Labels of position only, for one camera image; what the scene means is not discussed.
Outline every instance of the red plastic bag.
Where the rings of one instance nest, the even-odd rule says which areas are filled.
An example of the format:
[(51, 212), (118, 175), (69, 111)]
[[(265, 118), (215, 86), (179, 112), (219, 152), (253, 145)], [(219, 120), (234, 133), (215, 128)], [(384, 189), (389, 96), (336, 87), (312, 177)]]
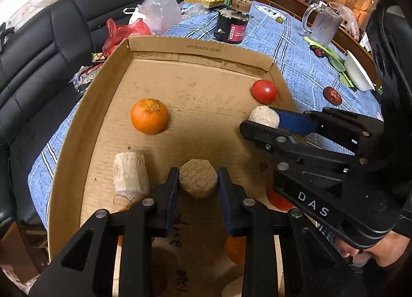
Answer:
[(105, 57), (109, 57), (123, 39), (128, 38), (130, 35), (148, 36), (152, 34), (149, 26), (147, 26), (142, 19), (137, 19), (131, 25), (116, 25), (115, 21), (110, 18), (106, 22), (106, 26), (109, 30), (109, 36), (103, 45), (103, 54)]

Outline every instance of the human hand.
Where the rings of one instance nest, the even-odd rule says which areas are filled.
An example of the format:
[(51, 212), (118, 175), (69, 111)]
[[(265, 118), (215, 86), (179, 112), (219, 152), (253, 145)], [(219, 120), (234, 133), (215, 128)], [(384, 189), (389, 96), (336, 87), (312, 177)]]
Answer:
[[(390, 231), (382, 240), (375, 246), (366, 249), (372, 253), (372, 258), (381, 267), (387, 267), (395, 263), (404, 253), (409, 243), (409, 238), (400, 235), (396, 232)], [(355, 256), (359, 253), (356, 249), (341, 239), (335, 242), (336, 249), (344, 257)]]

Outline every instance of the blue tablecloth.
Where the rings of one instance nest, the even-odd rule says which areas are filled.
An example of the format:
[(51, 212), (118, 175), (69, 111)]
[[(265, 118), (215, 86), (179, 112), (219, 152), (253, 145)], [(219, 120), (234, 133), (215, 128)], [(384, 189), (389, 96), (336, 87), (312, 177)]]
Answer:
[[(338, 72), (328, 60), (319, 59), (309, 50), (309, 45), (303, 40), (300, 21), (283, 12), (286, 20), (283, 24), (279, 24), (267, 14), (257, 10), (259, 5), (265, 6), (257, 2), (252, 4), (250, 14), (254, 18), (250, 19), (245, 38), (239, 46), (273, 56), (289, 85), (299, 111), (320, 111), (325, 106), (332, 106), (323, 98), (323, 89), (331, 86), (342, 96), (343, 103), (338, 107), (339, 109), (382, 119), (380, 107), (370, 91), (353, 92), (341, 84)], [(213, 36), (216, 20), (216, 12), (194, 17), (174, 26), (165, 35), (217, 41)], [(47, 207), (56, 157), (60, 153), (65, 133), (76, 109), (77, 106), (50, 139), (35, 161), (28, 177), (34, 205), (46, 228)], [(308, 139), (325, 149), (350, 154), (343, 147), (317, 134)]]

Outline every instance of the tomato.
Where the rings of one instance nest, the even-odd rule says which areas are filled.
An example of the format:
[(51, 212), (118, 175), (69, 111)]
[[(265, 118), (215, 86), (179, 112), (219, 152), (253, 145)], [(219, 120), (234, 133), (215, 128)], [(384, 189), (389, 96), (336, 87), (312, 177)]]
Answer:
[(257, 80), (252, 85), (252, 95), (261, 103), (270, 104), (278, 95), (278, 89), (271, 81)]
[(290, 209), (293, 209), (295, 207), (291, 202), (289, 202), (273, 190), (267, 190), (266, 195), (267, 199), (269, 199), (269, 202), (278, 210), (289, 211)]

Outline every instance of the glass mug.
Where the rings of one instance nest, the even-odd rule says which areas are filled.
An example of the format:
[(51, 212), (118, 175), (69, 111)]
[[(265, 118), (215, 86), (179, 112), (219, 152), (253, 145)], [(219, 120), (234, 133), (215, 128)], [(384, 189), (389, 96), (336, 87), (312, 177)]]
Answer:
[[(316, 16), (312, 27), (308, 28), (308, 18), (315, 10), (318, 12), (318, 15)], [(319, 6), (318, 4), (313, 3), (303, 15), (302, 27), (309, 39), (326, 48), (329, 46), (329, 43), (332, 41), (342, 22), (343, 19), (341, 16), (334, 12), (330, 7), (326, 5)]]

